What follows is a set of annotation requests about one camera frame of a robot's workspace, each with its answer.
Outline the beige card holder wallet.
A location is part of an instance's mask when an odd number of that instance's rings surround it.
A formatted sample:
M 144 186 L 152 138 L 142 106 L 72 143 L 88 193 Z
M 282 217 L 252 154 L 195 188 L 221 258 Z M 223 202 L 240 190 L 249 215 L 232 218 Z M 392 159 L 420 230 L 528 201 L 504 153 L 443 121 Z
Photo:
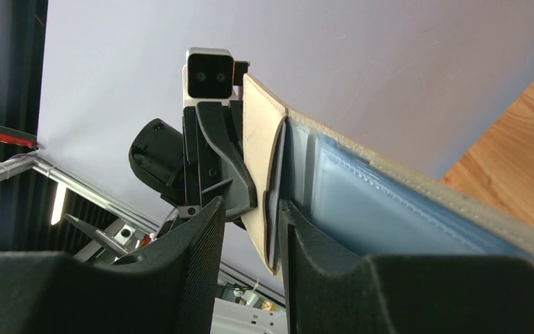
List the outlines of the beige card holder wallet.
M 534 264 L 534 227 L 404 167 L 243 78 L 244 163 L 258 204 L 243 216 L 274 276 L 267 191 L 279 182 L 320 229 L 360 254 L 512 255 Z

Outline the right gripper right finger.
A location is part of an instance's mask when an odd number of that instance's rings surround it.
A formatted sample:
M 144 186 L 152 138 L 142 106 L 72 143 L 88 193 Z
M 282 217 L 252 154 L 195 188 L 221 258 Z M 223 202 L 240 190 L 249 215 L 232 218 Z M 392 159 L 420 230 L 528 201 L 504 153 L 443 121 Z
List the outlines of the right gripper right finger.
M 534 333 L 534 264 L 518 257 L 361 256 L 280 203 L 290 333 Z

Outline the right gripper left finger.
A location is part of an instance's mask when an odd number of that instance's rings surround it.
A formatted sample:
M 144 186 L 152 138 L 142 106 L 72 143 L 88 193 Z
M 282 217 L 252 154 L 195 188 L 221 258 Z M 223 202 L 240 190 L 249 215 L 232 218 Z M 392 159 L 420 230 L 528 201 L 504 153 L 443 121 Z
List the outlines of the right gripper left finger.
M 112 264 L 0 253 L 0 333 L 209 333 L 225 205 Z

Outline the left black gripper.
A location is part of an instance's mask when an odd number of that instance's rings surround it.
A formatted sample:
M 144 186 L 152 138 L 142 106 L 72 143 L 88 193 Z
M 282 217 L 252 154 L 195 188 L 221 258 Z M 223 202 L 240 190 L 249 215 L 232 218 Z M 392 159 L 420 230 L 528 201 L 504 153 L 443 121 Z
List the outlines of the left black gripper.
M 257 190 L 242 155 L 243 104 L 200 102 L 184 108 L 182 130 L 154 119 L 129 150 L 134 175 L 176 208 L 181 219 L 221 197 L 227 221 L 257 207 Z

